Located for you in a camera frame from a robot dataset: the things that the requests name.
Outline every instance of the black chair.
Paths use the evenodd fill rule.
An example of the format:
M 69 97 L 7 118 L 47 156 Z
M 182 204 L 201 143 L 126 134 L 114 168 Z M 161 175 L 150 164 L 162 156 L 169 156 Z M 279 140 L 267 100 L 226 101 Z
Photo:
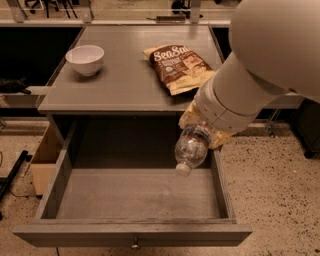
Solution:
M 35 13 L 35 10 L 34 10 L 34 9 L 35 9 L 38 5 L 41 4 L 40 1 L 43 1 L 44 4 L 45 4 L 45 6 L 46 6 L 46 9 L 47 9 L 47 18 L 49 18 L 49 4 L 53 4 L 54 7 L 55 7 L 54 9 L 55 9 L 56 11 L 59 11 L 59 4 L 58 4 L 58 1 L 57 1 L 57 0 L 25 0 L 24 3 L 25 3 L 25 6 L 26 6 L 26 7 L 29 7 L 29 2 L 34 2 L 33 5 L 32 5 L 31 8 L 30 8 L 30 12 L 34 14 L 34 13 Z M 67 5 L 67 3 L 69 4 L 70 8 L 72 9 L 72 12 L 73 12 L 75 18 L 78 18 L 76 12 L 75 12 L 74 9 L 73 9 L 73 6 L 72 6 L 70 0 L 61 0 L 61 2 L 62 2 L 62 4 L 63 4 L 63 7 L 64 7 L 65 10 L 66 10 L 66 13 L 67 13 L 69 19 L 70 19 L 70 14 L 69 14 L 69 12 L 68 12 L 68 5 Z
M 41 5 L 41 1 L 42 0 L 25 0 L 24 1 L 24 5 L 26 6 L 26 7 L 30 7 L 30 5 L 29 5 L 29 2 L 34 2 L 32 5 L 31 5 L 31 7 L 30 7 L 30 12 L 32 13 L 32 14 L 35 14 L 36 13 L 36 11 L 34 10 L 36 7 L 38 7 L 39 5 Z M 49 18 L 49 4 L 53 4 L 54 6 L 55 6 L 55 10 L 56 11 L 59 11 L 59 6 L 58 6 L 58 2 L 57 1 L 55 1 L 55 0 L 44 0 L 44 4 L 45 4 L 45 6 L 46 6 L 46 8 L 47 8 L 47 18 Z

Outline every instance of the cabinet top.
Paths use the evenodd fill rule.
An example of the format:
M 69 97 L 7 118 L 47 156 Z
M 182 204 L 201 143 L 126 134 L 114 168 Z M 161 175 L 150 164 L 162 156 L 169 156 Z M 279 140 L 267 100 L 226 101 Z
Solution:
M 65 63 L 40 112 L 184 111 L 192 93 L 170 96 L 143 54 L 151 47 L 186 45 L 213 70 L 221 66 L 207 26 L 88 26 L 76 46 L 85 44 L 104 49 L 104 66 L 96 75 L 83 77 Z

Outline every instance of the speckled floor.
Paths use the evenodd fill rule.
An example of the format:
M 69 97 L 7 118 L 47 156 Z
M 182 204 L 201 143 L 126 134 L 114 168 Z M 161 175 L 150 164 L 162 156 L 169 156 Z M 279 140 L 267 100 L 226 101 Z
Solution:
M 11 122 L 0 135 L 4 152 L 1 175 L 21 150 L 32 153 L 46 123 Z M 30 223 L 39 205 L 32 176 L 25 163 L 0 204 L 1 256 L 122 256 L 122 255 L 320 255 L 320 158 L 305 159 L 304 149 L 286 124 L 276 126 L 276 138 L 254 124 L 222 149 L 222 164 L 238 223 L 249 223 L 253 233 L 234 248 L 35 248 L 11 230 Z

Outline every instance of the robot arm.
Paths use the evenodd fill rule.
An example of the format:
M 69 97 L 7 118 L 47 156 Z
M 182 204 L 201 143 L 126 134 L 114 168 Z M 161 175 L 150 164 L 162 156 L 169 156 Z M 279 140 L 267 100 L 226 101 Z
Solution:
M 320 102 L 320 2 L 244 0 L 230 24 L 232 53 L 202 85 L 180 127 L 205 120 L 224 143 L 292 91 Z

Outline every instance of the white bowl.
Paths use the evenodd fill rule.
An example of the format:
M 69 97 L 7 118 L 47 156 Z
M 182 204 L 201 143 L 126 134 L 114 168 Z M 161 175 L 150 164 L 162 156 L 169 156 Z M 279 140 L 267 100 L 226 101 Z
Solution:
M 104 50 L 95 45 L 75 47 L 66 54 L 71 67 L 84 76 L 96 74 L 103 66 Z

